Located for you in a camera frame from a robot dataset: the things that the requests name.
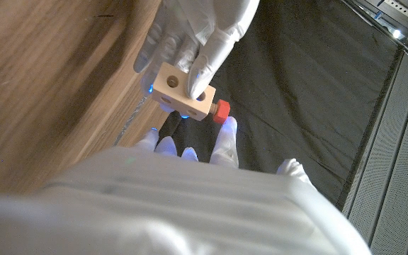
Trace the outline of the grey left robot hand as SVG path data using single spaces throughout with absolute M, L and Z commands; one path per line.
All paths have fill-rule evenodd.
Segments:
M 137 54 L 133 69 L 143 73 L 145 96 L 162 63 L 167 62 L 188 80 L 185 93 L 197 99 L 244 37 L 259 0 L 163 0 Z

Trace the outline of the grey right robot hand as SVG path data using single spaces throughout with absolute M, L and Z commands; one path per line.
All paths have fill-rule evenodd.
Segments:
M 150 130 L 32 195 L 0 195 L 0 254 L 370 253 L 297 160 L 275 174 L 240 169 L 236 134 L 228 118 L 202 163 Z

